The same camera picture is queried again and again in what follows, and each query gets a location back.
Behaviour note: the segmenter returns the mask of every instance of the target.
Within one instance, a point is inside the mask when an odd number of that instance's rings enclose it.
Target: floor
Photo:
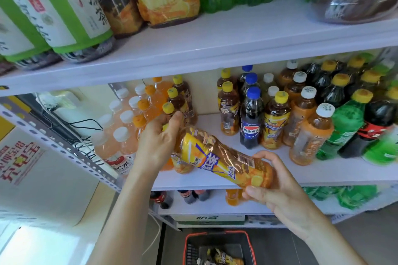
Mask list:
[[[336,227],[369,265],[396,265],[398,203],[360,214]],[[162,265],[183,263],[185,237],[197,229],[166,229]],[[306,244],[288,229],[246,229],[259,265],[317,265]]]

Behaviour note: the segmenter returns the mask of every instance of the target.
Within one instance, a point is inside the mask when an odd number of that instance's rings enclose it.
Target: pepsi bottle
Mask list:
[[[247,149],[256,147],[260,140],[264,121],[264,102],[260,96],[260,88],[250,87],[240,109],[240,143]]]

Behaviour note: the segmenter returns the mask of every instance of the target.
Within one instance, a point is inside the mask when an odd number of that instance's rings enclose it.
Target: white surface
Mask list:
[[[396,45],[398,16],[358,25],[314,20],[303,0],[275,0],[254,7],[204,14],[195,21],[146,29],[117,42],[109,55],[87,64],[59,64],[0,78],[1,96],[43,92],[352,52]]]
[[[264,150],[262,146],[252,150],[246,149],[239,142],[239,134],[232,137],[223,135],[220,130],[219,114],[199,116],[197,126],[215,135],[223,144],[247,155]],[[338,157],[325,161],[315,160],[311,165],[302,167],[290,160],[288,151],[289,148],[283,145],[273,152],[279,155],[301,186],[347,186],[398,180],[398,165],[396,164],[378,167],[365,162],[362,158],[343,159]],[[160,172],[152,189],[160,191],[235,188],[238,186],[212,172],[194,168],[192,172],[185,175],[178,174],[173,170]]]
[[[173,204],[168,209],[159,208],[159,215],[205,215],[205,214],[246,214],[246,215],[265,215],[273,214],[265,205],[254,202],[241,202],[238,206],[233,207],[225,201],[224,190],[214,190],[210,193],[210,198],[206,201],[196,200],[192,204],[185,203],[184,199],[178,192],[173,193]],[[325,201],[314,200],[316,206],[324,214],[345,214],[355,213],[347,208],[341,207],[336,197],[330,197]]]

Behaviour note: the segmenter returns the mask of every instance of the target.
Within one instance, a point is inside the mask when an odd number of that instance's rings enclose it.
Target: white bottle cap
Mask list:
[[[297,71],[293,77],[293,81],[296,83],[304,83],[307,79],[307,74],[304,71]]]
[[[316,108],[316,114],[321,117],[331,117],[334,113],[334,106],[328,103],[322,103]]]
[[[390,59],[384,59],[380,62],[380,64],[383,64],[385,67],[392,69],[395,65],[395,62]]]
[[[138,85],[134,88],[135,93],[142,96],[145,93],[145,84]]]
[[[316,96],[316,88],[312,86],[306,86],[301,91],[301,96],[305,99],[313,99]]]
[[[132,123],[132,117],[134,116],[134,113],[131,110],[124,111],[120,115],[120,119],[123,123],[125,124],[131,124]]]
[[[130,137],[130,133],[126,127],[120,127],[113,132],[113,137],[118,142],[124,142]]]
[[[115,123],[112,114],[104,114],[98,120],[98,123],[101,125],[102,128],[106,129],[112,126]]]
[[[123,105],[119,100],[114,100],[109,104],[109,108],[113,112],[118,112],[123,109]]]
[[[119,99],[124,99],[124,98],[128,97],[129,94],[130,94],[130,92],[127,88],[120,88],[116,91],[116,96]]]
[[[278,91],[278,86],[271,86],[270,88],[268,88],[268,95],[274,97]]]
[[[296,60],[289,60],[286,64],[286,67],[289,69],[296,69],[298,66]]]
[[[108,139],[106,138],[105,132],[100,131],[92,134],[90,140],[93,143],[93,146],[102,146]]]
[[[134,96],[134,97],[132,97],[131,99],[129,99],[129,105],[130,105],[130,107],[133,108],[133,109],[138,108],[138,102],[139,102],[139,100],[141,100],[141,99],[140,99],[140,97],[138,97],[138,96]]]
[[[271,83],[273,81],[273,74],[270,72],[264,74],[263,81],[264,83]]]

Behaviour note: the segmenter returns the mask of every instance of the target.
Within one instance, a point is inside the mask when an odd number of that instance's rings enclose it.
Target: person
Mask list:
[[[172,153],[182,120],[182,113],[176,112],[165,132],[162,126],[167,123],[166,116],[159,116],[147,125],[140,137],[134,165],[87,265],[140,264],[152,185]],[[245,198],[270,208],[288,229],[305,241],[320,265],[366,265],[275,153],[260,151],[253,157],[270,161],[277,179],[273,189],[246,187]]]

